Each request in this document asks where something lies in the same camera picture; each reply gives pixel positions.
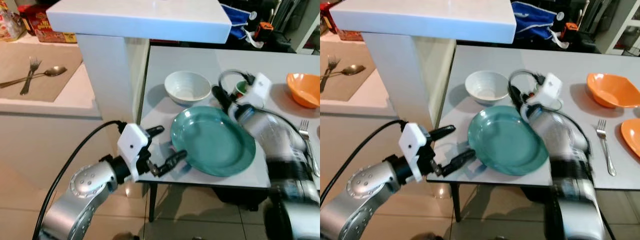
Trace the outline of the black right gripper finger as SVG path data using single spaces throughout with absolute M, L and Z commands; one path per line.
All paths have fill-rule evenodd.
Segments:
M 232 98 L 227 93 L 227 91 L 223 89 L 223 87 L 213 86 L 212 94 L 214 98 L 218 101 L 219 105 L 221 106 L 221 109 L 228 109 L 230 107 L 232 103 Z
M 515 108 L 521 108 L 523 105 L 521 91 L 514 85 L 508 86 L 508 94 Z

